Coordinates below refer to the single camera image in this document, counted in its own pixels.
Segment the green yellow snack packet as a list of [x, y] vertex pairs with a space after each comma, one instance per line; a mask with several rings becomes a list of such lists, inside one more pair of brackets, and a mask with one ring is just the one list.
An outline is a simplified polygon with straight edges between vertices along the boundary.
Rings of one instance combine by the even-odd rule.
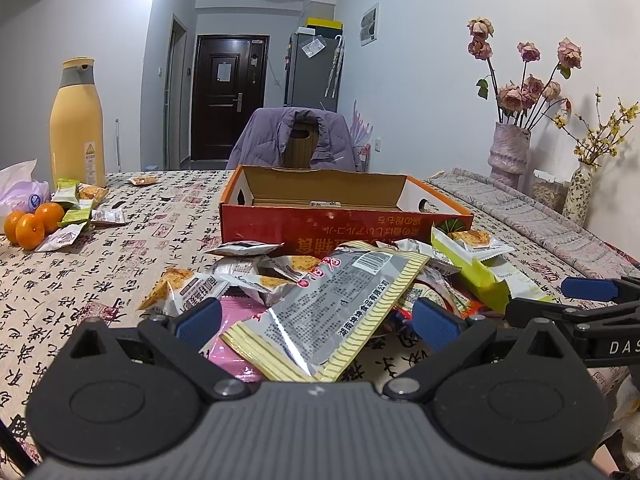
[[553, 300], [548, 292], [544, 292], [524, 272], [518, 270], [506, 256], [485, 262], [473, 261], [471, 264], [447, 257], [460, 269], [465, 287], [480, 302], [495, 312], [501, 314], [506, 312], [506, 305], [515, 298]]

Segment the orange cracker snack packet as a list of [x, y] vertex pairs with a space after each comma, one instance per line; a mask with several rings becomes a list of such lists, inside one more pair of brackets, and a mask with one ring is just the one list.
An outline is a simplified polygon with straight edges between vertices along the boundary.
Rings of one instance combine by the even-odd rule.
[[486, 231], [479, 230], [445, 233], [441, 229], [433, 228], [431, 242], [435, 249], [451, 260], [460, 260], [469, 264], [473, 261], [485, 262], [515, 250], [506, 242]]

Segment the large silver yellow snack bag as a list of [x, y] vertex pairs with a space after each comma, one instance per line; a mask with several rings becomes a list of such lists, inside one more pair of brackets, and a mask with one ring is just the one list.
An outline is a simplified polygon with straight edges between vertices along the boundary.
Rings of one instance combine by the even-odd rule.
[[420, 252], [338, 246], [257, 318], [221, 339], [275, 382], [336, 382], [427, 264]]

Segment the pink folded runner cloth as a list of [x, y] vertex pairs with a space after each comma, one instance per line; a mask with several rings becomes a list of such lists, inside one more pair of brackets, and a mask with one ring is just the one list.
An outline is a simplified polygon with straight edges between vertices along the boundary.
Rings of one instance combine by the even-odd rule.
[[454, 168], [426, 180], [551, 252], [587, 278], [639, 275], [639, 263], [562, 214], [495, 179]]

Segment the cracker packet on table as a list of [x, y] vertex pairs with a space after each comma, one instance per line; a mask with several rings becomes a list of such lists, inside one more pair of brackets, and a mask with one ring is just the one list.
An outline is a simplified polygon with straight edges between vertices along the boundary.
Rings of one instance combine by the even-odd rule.
[[209, 298], [219, 299], [229, 283], [211, 273], [169, 268], [139, 304], [139, 311], [161, 313], [174, 318]]

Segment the speckled small vase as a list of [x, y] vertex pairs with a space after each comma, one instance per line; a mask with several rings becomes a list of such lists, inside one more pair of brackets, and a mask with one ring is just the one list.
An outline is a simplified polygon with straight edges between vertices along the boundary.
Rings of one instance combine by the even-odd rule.
[[578, 226], [583, 226], [587, 219], [592, 189], [593, 168], [580, 162], [570, 178], [562, 215]]

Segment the patterned table cloth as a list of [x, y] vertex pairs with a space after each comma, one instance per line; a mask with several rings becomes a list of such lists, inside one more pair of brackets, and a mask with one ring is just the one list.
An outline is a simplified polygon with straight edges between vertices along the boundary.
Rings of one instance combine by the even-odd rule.
[[[139, 304], [166, 269], [207, 272], [214, 264], [204, 250], [220, 241], [218, 202], [227, 171], [162, 172], [146, 188], [128, 179], [112, 174], [105, 200], [122, 207], [126, 226], [85, 232], [60, 252], [1, 247], [1, 418], [26, 452], [35, 452], [25, 422], [28, 398], [75, 327], [90, 316], [134, 326]], [[582, 275], [510, 226], [451, 198], [472, 212], [477, 229], [514, 247], [510, 263], [551, 296], [559, 295], [564, 278]]]

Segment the silver snack packet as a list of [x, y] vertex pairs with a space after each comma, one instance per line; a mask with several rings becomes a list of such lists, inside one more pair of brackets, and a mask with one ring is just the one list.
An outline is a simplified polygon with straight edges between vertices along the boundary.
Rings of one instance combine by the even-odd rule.
[[265, 243], [257, 240], [239, 240], [238, 242], [222, 243], [214, 248], [207, 248], [204, 254], [221, 257], [259, 257], [269, 255], [282, 247], [282, 243]]

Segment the glass jar with grains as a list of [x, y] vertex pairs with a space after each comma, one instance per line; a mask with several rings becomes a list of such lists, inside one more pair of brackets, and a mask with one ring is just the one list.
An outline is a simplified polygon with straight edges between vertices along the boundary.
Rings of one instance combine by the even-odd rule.
[[570, 182], [561, 180], [544, 170], [535, 169], [530, 196], [556, 212], [563, 210]]

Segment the yellow flower branches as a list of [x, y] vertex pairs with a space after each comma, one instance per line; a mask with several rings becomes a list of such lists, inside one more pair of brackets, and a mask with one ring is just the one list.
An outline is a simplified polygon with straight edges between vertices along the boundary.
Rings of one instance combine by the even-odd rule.
[[591, 125], [581, 114], [574, 117], [584, 127], [585, 132], [571, 133], [568, 128], [570, 110], [568, 99], [562, 101], [559, 113], [551, 117], [551, 122], [560, 131], [566, 133], [575, 143], [573, 153], [578, 162], [598, 169], [601, 159], [606, 156], [616, 157], [620, 146], [626, 141], [628, 134], [639, 120], [639, 102], [626, 105], [621, 99], [617, 99], [617, 106], [608, 116], [601, 112], [602, 93], [600, 89], [594, 92], [594, 109], [596, 110], [597, 123]]

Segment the white pink small packet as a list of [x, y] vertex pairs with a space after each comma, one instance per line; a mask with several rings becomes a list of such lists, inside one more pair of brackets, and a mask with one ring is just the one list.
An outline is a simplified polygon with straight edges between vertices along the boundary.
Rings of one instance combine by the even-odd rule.
[[35, 249], [35, 252], [56, 252], [57, 250], [70, 247], [76, 242], [79, 235], [87, 226], [87, 222], [63, 226], [47, 236]]

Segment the small snack near bottle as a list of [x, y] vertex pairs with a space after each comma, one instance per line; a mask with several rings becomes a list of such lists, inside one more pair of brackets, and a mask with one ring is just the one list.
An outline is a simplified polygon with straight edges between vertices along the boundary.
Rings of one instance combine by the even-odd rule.
[[157, 182], [157, 177], [154, 177], [154, 176], [131, 177], [128, 179], [128, 182], [134, 186], [148, 186], [148, 185], [155, 184]]

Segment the pink ceramic vase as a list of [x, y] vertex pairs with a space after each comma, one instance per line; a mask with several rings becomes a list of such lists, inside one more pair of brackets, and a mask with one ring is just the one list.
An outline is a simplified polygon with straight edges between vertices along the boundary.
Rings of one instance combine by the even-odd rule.
[[529, 130], [517, 125], [501, 122], [495, 124], [488, 156], [490, 176], [493, 179], [510, 188], [518, 188], [520, 177], [527, 168], [531, 136]]

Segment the orange cardboard box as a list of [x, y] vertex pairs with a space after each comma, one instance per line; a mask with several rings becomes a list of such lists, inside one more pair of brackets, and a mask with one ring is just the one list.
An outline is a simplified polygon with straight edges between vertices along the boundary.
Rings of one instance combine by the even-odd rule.
[[473, 214], [403, 174], [241, 166], [219, 202], [221, 240], [274, 243], [289, 255], [325, 256], [350, 240], [429, 242], [436, 226], [466, 231]]

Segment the orange mandarin back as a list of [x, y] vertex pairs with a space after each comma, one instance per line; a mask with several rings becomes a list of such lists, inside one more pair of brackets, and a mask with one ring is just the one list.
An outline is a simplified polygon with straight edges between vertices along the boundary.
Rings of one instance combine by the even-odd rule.
[[42, 223], [44, 232], [49, 235], [58, 229], [65, 216], [64, 208], [55, 202], [41, 204], [35, 211], [35, 217]]

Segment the orange mandarin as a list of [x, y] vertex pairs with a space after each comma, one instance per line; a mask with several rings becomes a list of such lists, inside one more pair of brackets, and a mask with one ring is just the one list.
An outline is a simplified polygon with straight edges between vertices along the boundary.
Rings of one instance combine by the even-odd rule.
[[15, 230], [18, 222], [21, 220], [24, 214], [24, 211], [16, 210], [10, 212], [4, 219], [3, 233], [11, 245], [17, 245]]
[[65, 216], [64, 208], [55, 202], [41, 204], [35, 211], [35, 217], [42, 223], [44, 232], [49, 235], [58, 229]]
[[35, 214], [23, 214], [17, 220], [14, 234], [18, 246], [25, 250], [34, 250], [43, 242], [46, 231], [42, 221]]

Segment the orange mandarin front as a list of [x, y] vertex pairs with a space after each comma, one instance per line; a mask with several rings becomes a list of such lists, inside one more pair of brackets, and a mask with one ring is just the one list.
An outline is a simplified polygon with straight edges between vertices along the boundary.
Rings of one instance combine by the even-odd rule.
[[23, 214], [17, 220], [14, 234], [18, 246], [25, 250], [34, 250], [43, 242], [46, 231], [42, 221], [35, 214]]

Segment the green snack bar packet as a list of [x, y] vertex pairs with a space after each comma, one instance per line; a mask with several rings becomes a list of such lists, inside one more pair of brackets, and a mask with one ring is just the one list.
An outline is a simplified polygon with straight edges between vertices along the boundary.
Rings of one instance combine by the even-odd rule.
[[79, 205], [78, 185], [79, 182], [75, 179], [56, 180], [55, 191], [51, 197], [52, 202], [64, 208], [77, 207]]

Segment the orange mandarin left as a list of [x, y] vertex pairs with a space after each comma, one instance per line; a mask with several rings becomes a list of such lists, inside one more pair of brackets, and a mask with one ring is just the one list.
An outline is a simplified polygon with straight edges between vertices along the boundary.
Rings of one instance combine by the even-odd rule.
[[11, 245], [17, 245], [15, 230], [18, 222], [21, 220], [24, 214], [24, 211], [16, 210], [10, 212], [4, 219], [3, 233]]

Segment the dried pink roses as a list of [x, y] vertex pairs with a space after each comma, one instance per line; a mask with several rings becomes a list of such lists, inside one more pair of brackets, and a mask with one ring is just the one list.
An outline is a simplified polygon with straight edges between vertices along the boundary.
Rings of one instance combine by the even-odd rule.
[[466, 24], [470, 34], [468, 52], [472, 58], [487, 66], [488, 74], [476, 83], [477, 95], [487, 101], [494, 98], [498, 123], [532, 130], [541, 117], [555, 106], [560, 106], [562, 87], [556, 76], [568, 79], [575, 70], [582, 68], [582, 48], [570, 38], [563, 38], [556, 48], [556, 60], [551, 74], [541, 79], [529, 73], [529, 66], [541, 60], [541, 52], [531, 41], [521, 41], [516, 46], [522, 62], [521, 77], [499, 84], [497, 72], [492, 64], [489, 40], [495, 35], [495, 27], [488, 18], [472, 18]]

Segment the purple jacket on chair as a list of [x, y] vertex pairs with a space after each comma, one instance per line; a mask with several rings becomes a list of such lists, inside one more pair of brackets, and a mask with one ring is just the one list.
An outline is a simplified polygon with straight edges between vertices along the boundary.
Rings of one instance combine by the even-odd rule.
[[232, 148], [226, 168], [239, 166], [361, 169], [345, 118], [305, 107], [255, 110]]

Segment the wooden chair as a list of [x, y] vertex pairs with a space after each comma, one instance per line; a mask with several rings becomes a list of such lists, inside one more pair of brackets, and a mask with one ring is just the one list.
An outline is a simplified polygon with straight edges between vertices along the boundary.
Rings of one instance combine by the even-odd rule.
[[288, 169], [309, 169], [318, 139], [317, 125], [296, 122], [282, 155], [282, 166]]

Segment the yellow thermos bottle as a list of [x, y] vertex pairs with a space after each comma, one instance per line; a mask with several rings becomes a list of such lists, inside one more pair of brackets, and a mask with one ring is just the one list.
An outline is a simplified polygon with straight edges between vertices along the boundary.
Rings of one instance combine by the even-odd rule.
[[53, 180], [105, 185], [103, 114], [94, 59], [70, 58], [62, 65], [49, 125]]

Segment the dark entrance door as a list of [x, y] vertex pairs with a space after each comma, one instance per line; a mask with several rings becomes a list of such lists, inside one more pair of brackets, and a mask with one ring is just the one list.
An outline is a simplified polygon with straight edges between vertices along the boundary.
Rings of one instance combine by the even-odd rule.
[[224, 160], [264, 106], [269, 38], [201, 35], [196, 42], [191, 158]]

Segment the grey refrigerator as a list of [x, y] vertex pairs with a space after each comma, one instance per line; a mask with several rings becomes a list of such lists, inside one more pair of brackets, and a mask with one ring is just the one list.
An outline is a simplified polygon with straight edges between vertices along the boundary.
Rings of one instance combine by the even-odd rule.
[[345, 47], [341, 29], [299, 29], [290, 37], [284, 105], [337, 111]]

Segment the yellow box on fridge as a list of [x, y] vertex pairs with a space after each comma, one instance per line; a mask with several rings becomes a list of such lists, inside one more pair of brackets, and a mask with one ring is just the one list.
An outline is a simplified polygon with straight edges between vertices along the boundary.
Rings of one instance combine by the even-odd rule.
[[326, 18], [307, 18], [306, 26], [310, 28], [328, 28], [342, 30], [343, 24], [339, 21], [327, 20]]

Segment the wall picture frame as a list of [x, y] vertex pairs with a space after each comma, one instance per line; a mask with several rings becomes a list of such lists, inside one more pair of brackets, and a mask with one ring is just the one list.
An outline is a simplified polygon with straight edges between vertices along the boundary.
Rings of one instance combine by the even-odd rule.
[[367, 44], [378, 39], [378, 16], [380, 12], [378, 12], [378, 4], [375, 3], [371, 9], [367, 10], [363, 13], [362, 19], [360, 21], [360, 46], [364, 47]]

